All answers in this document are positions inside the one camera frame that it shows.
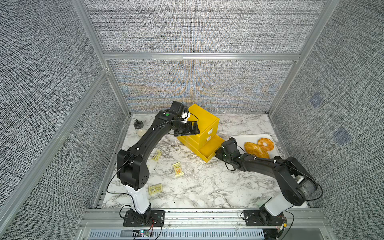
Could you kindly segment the yellow plastic drawer cabinet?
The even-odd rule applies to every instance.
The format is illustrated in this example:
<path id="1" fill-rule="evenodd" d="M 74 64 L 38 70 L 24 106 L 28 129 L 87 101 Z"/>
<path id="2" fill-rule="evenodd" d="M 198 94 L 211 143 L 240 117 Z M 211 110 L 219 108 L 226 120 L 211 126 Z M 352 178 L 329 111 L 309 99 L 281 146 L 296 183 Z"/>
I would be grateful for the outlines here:
<path id="1" fill-rule="evenodd" d="M 196 104 L 189 107 L 189 114 L 188 121 L 197 121 L 200 133 L 177 139 L 208 163 L 225 141 L 217 135 L 220 119 Z"/>

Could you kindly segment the yellow cookie packet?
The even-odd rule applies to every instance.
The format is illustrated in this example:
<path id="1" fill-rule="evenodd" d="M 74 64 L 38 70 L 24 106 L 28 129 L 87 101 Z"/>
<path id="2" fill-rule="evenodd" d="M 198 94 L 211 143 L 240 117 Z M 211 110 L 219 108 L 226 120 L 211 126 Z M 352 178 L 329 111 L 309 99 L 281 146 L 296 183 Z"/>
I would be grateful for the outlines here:
<path id="1" fill-rule="evenodd" d="M 149 195 L 155 195 L 163 192 L 163 185 L 162 184 L 157 184 L 153 186 L 148 187 Z"/>
<path id="2" fill-rule="evenodd" d="M 157 150 L 156 153 L 155 153 L 155 155 L 154 155 L 154 157 L 153 157 L 153 160 L 154 160 L 154 161 L 159 161 L 160 158 L 161 158 L 161 156 L 162 156 L 162 151 Z"/>
<path id="3" fill-rule="evenodd" d="M 185 175 L 185 173 L 183 172 L 183 169 L 182 169 L 182 166 L 181 166 L 181 163 L 180 163 L 180 162 L 177 162 L 177 163 L 175 163 L 175 164 L 172 164 L 172 166 L 173 166 L 173 168 L 174 168 L 174 171 L 175 171 L 175 177 L 176 177 L 176 178 Z"/>

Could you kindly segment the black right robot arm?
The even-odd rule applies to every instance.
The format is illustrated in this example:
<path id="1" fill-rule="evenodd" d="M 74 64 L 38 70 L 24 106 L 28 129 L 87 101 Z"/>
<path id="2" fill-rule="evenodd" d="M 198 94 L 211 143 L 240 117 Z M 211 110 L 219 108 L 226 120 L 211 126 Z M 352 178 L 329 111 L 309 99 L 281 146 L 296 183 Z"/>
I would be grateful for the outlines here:
<path id="1" fill-rule="evenodd" d="M 230 138 L 216 150 L 215 157 L 234 170 L 254 172 L 274 178 L 280 193 L 260 207 L 259 216 L 268 222 L 293 206 L 301 206 L 320 188 L 315 179 L 295 158 L 282 159 L 279 156 L 262 158 L 251 151 L 239 150 L 236 139 Z"/>

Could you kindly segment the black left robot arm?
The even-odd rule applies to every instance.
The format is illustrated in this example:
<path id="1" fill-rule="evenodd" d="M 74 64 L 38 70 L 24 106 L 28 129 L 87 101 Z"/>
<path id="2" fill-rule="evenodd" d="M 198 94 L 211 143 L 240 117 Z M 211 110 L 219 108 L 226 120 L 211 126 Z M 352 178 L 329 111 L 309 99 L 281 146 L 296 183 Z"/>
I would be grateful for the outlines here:
<path id="1" fill-rule="evenodd" d="M 191 121 L 191 116 L 194 115 L 189 113 L 185 105 L 174 101 L 170 108 L 156 114 L 152 125 L 132 147 L 127 151 L 119 151 L 117 178 L 132 199 L 131 209 L 134 214 L 147 219 L 151 212 L 151 204 L 144 189 L 150 177 L 147 160 L 151 152 L 169 132 L 174 132 L 175 137 L 198 135 L 199 118 Z"/>

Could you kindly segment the glass jar black lid left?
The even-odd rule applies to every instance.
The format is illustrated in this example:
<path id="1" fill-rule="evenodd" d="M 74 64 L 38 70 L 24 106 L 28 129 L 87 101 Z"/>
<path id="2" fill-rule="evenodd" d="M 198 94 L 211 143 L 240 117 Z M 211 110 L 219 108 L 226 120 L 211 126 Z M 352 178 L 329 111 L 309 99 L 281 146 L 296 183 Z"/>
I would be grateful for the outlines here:
<path id="1" fill-rule="evenodd" d="M 145 134 L 144 123 L 138 119 L 134 122 L 134 128 L 139 137 L 142 137 Z"/>

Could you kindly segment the white plastic tray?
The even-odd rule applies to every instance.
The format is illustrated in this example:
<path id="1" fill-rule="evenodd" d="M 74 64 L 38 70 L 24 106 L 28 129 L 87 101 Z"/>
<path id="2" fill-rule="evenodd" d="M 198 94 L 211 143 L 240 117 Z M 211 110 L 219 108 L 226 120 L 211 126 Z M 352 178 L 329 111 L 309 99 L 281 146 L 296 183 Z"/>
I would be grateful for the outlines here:
<path id="1" fill-rule="evenodd" d="M 236 139 L 238 149 L 240 150 L 240 153 L 245 153 L 245 143 L 254 143 L 257 144 L 260 139 L 269 139 L 271 143 L 273 143 L 274 148 L 271 151 L 267 151 L 269 154 L 270 159 L 273 159 L 276 156 L 282 157 L 280 154 L 277 144 L 274 142 L 272 136 L 268 134 L 258 134 L 258 135 L 238 135 L 238 136 L 232 136 L 232 138 Z"/>

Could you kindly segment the crumb-coated oval bread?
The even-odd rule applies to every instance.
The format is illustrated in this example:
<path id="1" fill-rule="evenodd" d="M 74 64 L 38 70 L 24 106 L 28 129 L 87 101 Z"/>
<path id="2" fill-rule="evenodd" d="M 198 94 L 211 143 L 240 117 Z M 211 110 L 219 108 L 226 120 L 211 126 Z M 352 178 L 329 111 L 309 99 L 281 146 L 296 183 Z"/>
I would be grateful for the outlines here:
<path id="1" fill-rule="evenodd" d="M 270 158 L 268 152 L 264 148 L 262 148 L 260 145 L 246 142 L 244 144 L 244 146 L 245 146 L 246 153 L 248 153 L 250 155 L 254 155 L 258 158 L 263 158 L 263 159 L 269 159 Z"/>

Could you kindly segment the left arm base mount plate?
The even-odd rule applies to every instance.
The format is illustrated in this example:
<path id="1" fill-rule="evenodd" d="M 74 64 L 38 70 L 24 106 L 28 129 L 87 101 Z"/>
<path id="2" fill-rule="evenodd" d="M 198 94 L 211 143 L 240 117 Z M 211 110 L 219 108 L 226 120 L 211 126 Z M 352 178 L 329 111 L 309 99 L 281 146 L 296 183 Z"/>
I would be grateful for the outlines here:
<path id="1" fill-rule="evenodd" d="M 133 210 L 126 212 L 124 227 L 163 227 L 165 222 L 165 211 L 147 211 L 144 214 L 136 213 Z"/>

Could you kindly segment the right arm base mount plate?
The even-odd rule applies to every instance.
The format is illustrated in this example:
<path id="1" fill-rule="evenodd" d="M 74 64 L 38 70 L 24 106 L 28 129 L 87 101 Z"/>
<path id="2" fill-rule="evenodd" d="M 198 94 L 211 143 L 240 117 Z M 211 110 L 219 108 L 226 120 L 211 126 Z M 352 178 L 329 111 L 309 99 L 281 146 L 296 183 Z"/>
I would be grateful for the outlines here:
<path id="1" fill-rule="evenodd" d="M 284 227 L 287 223 L 284 215 L 280 214 L 274 217 L 264 210 L 244 210 L 242 214 L 248 227 Z"/>

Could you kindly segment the aluminium front rail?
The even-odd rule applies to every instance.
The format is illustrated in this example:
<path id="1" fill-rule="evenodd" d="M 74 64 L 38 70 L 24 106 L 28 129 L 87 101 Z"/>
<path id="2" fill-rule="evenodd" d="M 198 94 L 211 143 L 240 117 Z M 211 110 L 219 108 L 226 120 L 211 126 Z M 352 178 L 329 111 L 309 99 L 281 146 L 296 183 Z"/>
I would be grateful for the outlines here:
<path id="1" fill-rule="evenodd" d="M 165 209 L 163 229 L 249 229 L 244 209 Z M 118 209 L 86 210 L 80 230 L 122 229 L 123 212 Z M 322 209 L 292 208 L 284 213 L 294 228 L 327 228 L 330 226 Z"/>

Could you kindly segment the aluminium enclosure frame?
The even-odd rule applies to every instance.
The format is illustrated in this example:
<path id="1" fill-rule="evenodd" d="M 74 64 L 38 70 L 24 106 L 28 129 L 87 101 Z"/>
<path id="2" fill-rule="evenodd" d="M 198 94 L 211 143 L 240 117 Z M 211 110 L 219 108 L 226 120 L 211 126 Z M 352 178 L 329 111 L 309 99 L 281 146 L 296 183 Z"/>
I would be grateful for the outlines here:
<path id="1" fill-rule="evenodd" d="M 304 63 L 307 55 L 313 47 L 315 41 L 320 36 L 326 22 L 329 20 L 331 14 L 335 10 L 339 1 L 326 1 L 325 6 L 306 40 L 303 50 L 297 54 L 278 54 L 278 53 L 105 53 L 102 50 L 100 41 L 96 34 L 96 30 L 91 23 L 90 16 L 86 10 L 83 1 L 72 1 L 72 8 L 76 11 L 76 18 L 80 21 L 84 28 L 87 38 L 94 48 L 98 60 L 103 67 L 98 77 L 93 81 L 87 91 L 83 94 L 82 98 L 77 102 L 76 106 L 70 112 L 60 128 L 56 131 L 54 137 L 49 141 L 44 150 L 41 152 L 36 161 L 31 165 L 28 172 L 23 176 L 22 180 L 18 183 L 17 187 L 10 194 L 1 208 L 1 232 L 11 224 L 16 214 L 26 201 L 27 197 L 36 186 L 37 182 L 51 163 L 54 155 L 58 152 L 59 148 L 67 139 L 69 133 L 72 131 L 85 109 L 91 102 L 99 90 L 104 80 L 108 80 L 115 97 L 117 98 L 120 107 L 126 115 L 129 115 L 129 107 L 127 101 L 119 86 L 114 72 L 111 69 L 110 60 L 172 60 L 172 61 L 186 61 L 186 60 L 284 60 L 296 61 L 291 68 L 284 83 L 278 90 L 274 98 L 270 111 L 278 106 L 283 94 L 287 91 L 288 84 L 291 83 L 293 75 L 298 72 L 301 64 Z"/>

